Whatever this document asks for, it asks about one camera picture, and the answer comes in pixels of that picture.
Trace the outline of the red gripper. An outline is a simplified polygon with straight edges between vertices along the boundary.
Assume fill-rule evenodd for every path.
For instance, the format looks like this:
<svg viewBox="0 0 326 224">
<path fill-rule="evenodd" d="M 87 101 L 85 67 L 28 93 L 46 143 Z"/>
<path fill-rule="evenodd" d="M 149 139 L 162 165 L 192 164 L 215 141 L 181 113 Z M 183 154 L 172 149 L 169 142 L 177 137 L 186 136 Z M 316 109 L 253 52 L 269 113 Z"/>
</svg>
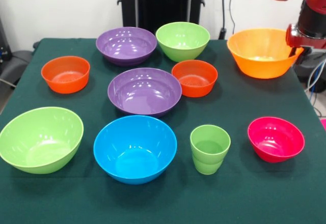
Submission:
<svg viewBox="0 0 326 224">
<path fill-rule="evenodd" d="M 288 57 L 294 56 L 299 47 L 303 48 L 302 54 L 311 54 L 313 49 L 311 41 L 312 39 L 302 34 L 295 24 L 290 24 L 286 30 L 286 43 L 292 47 Z"/>
</svg>

